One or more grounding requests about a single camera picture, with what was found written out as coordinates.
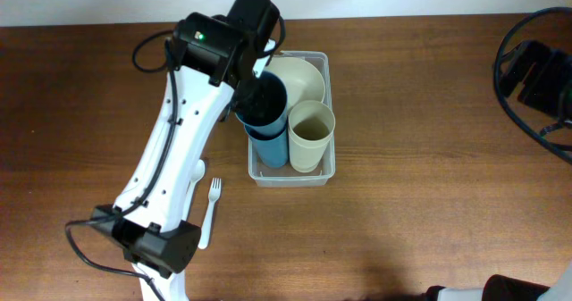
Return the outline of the blue cup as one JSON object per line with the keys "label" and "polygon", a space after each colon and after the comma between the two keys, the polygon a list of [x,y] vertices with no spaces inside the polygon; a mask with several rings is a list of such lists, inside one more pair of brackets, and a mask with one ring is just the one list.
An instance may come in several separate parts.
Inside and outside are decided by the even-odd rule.
{"label": "blue cup", "polygon": [[285,128],[288,96],[275,74],[263,71],[255,80],[252,97],[235,113],[240,122],[256,133],[273,138]]}
{"label": "blue cup", "polygon": [[266,136],[246,126],[245,131],[264,165],[277,169],[289,161],[289,143],[286,128],[273,136]]}

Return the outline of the cream bowl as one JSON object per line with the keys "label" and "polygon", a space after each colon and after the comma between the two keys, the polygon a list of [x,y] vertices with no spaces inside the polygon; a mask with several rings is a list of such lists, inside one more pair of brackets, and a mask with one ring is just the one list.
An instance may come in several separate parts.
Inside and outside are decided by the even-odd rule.
{"label": "cream bowl", "polygon": [[306,60],[295,57],[274,57],[265,71],[278,77],[287,92],[287,111],[306,100],[322,102],[325,82],[320,71]]}

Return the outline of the beige cup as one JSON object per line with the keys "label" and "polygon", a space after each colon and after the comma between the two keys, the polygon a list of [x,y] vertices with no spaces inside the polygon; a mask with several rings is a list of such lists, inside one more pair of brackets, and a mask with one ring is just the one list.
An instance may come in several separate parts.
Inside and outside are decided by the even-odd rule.
{"label": "beige cup", "polygon": [[290,164],[298,172],[307,173],[313,171],[320,161],[322,155],[313,151],[296,151],[290,153]]}
{"label": "beige cup", "polygon": [[332,110],[315,101],[302,101],[289,114],[290,153],[313,151],[322,155],[333,136],[336,126]]}

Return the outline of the white plastic spoon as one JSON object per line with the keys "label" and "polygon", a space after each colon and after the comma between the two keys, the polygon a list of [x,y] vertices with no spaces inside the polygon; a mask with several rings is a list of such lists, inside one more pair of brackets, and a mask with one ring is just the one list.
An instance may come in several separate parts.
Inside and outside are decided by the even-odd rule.
{"label": "white plastic spoon", "polygon": [[205,174],[206,174],[206,164],[202,159],[199,159],[195,166],[194,171],[191,173],[189,185],[187,187],[184,206],[183,206],[183,214],[181,217],[183,221],[186,221],[189,218],[189,213],[196,185],[204,178]]}

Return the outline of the white plastic fork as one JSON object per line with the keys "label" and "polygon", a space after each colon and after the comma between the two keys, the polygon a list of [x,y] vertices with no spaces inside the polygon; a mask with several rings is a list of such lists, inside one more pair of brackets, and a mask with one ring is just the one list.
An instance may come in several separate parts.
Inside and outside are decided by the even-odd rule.
{"label": "white plastic fork", "polygon": [[208,205],[206,209],[206,215],[201,227],[201,237],[198,242],[199,249],[206,249],[208,247],[213,219],[214,219],[215,205],[219,200],[221,193],[222,193],[222,179],[213,178],[208,192]]}

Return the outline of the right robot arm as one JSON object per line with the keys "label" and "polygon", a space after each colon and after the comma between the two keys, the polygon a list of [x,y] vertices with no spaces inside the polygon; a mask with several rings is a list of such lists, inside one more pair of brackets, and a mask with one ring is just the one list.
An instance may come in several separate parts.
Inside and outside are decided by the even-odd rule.
{"label": "right robot arm", "polygon": [[557,120],[571,119],[571,55],[536,40],[519,43],[504,54],[500,93],[509,97],[523,85],[517,100]]}

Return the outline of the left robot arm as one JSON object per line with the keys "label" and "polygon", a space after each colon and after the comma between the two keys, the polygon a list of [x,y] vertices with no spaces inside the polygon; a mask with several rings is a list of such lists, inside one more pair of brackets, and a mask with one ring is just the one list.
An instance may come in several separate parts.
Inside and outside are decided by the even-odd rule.
{"label": "left robot arm", "polygon": [[201,235],[186,220],[191,174],[221,113],[255,107],[282,24],[271,0],[235,0],[225,15],[190,14],[164,43],[164,101],[144,153],[114,203],[89,220],[122,249],[146,300],[187,297],[184,270]]}

